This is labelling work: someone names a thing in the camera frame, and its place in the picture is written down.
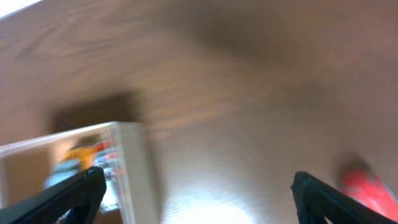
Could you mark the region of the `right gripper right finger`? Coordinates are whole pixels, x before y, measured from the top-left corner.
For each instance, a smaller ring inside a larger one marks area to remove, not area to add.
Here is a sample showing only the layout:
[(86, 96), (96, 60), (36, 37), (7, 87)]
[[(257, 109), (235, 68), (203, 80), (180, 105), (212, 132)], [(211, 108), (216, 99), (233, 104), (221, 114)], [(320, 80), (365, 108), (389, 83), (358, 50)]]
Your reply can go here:
[(300, 224), (395, 224), (307, 172), (296, 172), (291, 185)]

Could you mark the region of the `grey yellow toy truck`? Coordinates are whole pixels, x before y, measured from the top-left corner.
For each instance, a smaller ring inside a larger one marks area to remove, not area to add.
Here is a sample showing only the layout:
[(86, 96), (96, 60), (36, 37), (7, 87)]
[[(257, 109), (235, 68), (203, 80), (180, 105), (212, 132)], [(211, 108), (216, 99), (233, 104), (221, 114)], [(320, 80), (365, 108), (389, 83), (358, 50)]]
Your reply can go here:
[(103, 146), (94, 145), (75, 146), (67, 150), (60, 162), (51, 170), (50, 176), (45, 180), (44, 189), (57, 185), (93, 166), (96, 154), (103, 149)]

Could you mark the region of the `red toy fire truck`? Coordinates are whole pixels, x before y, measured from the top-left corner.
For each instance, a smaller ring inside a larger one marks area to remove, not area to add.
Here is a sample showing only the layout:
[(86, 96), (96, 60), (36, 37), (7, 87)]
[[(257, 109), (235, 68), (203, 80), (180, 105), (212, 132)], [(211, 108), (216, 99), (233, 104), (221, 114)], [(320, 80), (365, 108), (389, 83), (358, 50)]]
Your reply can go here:
[(97, 145), (99, 151), (95, 154), (93, 161), (95, 166), (103, 169), (106, 181), (106, 191), (104, 193), (100, 212), (110, 213), (120, 209), (118, 197), (118, 153), (109, 141), (103, 141)]

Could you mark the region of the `red white toy ball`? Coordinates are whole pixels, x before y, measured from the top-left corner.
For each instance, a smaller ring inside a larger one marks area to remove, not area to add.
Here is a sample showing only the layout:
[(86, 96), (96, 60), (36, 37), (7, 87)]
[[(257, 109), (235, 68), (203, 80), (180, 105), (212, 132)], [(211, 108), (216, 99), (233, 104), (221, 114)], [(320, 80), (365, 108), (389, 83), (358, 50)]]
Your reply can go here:
[(341, 171), (338, 187), (365, 207), (397, 222), (397, 195), (363, 161)]

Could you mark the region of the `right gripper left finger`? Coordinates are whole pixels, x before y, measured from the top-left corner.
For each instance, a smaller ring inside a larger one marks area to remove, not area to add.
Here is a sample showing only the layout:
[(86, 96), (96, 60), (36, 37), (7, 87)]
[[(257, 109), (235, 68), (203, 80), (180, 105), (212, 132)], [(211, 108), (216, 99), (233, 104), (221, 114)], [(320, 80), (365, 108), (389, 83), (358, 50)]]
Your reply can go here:
[(106, 191), (104, 171), (90, 167), (40, 194), (1, 210), (1, 223), (93, 223)]

